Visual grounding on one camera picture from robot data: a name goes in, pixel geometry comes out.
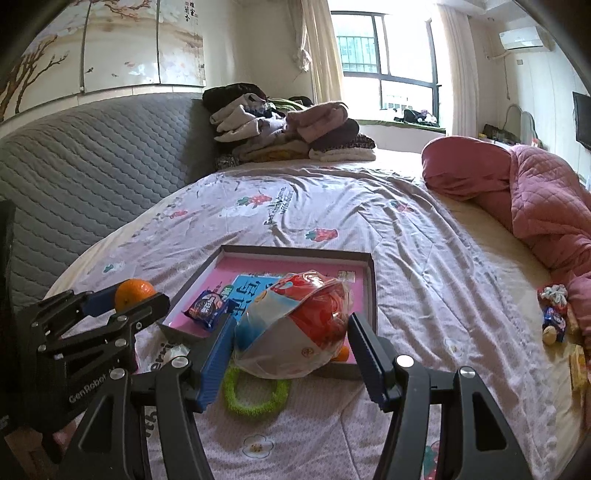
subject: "orange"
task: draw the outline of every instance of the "orange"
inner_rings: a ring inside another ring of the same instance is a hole
[[[340,348],[340,352],[332,358],[332,362],[346,362],[349,359],[350,349],[348,346],[343,345]]]
[[[122,312],[152,295],[156,295],[156,290],[149,281],[139,278],[125,280],[115,292],[115,311]]]

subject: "curtain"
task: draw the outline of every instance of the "curtain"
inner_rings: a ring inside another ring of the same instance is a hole
[[[438,5],[452,80],[451,128],[448,135],[478,137],[478,69],[472,31],[465,13]]]
[[[343,67],[328,1],[289,0],[289,5],[298,48],[295,59],[302,71],[311,61],[315,103],[341,100]]]
[[[288,0],[290,10],[291,23],[295,29],[295,44],[296,51],[294,61],[301,72],[308,72],[310,70],[310,53],[307,51],[308,32],[306,31],[306,23],[304,22],[304,12],[301,8],[301,0]]]

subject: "tray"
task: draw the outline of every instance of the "tray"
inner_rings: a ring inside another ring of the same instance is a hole
[[[174,343],[194,345],[209,335],[183,312],[203,290],[220,292],[241,274],[265,276],[316,270],[324,275],[340,277],[349,282],[353,292],[353,309],[368,321],[376,332],[377,310],[374,261],[370,254],[305,248],[251,247],[222,245],[187,280],[172,298],[168,315],[159,322],[167,339]],[[246,294],[239,311],[246,309]],[[347,362],[330,362],[314,374],[358,380],[361,373],[351,354]]]

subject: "television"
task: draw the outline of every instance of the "television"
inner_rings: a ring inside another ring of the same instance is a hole
[[[591,97],[573,92],[574,125],[577,142],[591,150]]]

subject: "window sill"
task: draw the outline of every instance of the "window sill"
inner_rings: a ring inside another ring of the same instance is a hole
[[[398,127],[398,128],[414,128],[416,130],[428,130],[430,132],[437,132],[440,134],[446,133],[445,128],[443,127],[430,127],[428,125],[420,125],[420,124],[409,124],[407,122],[396,122],[396,121],[389,121],[389,120],[357,120],[356,122],[359,125],[383,125],[385,127]]]

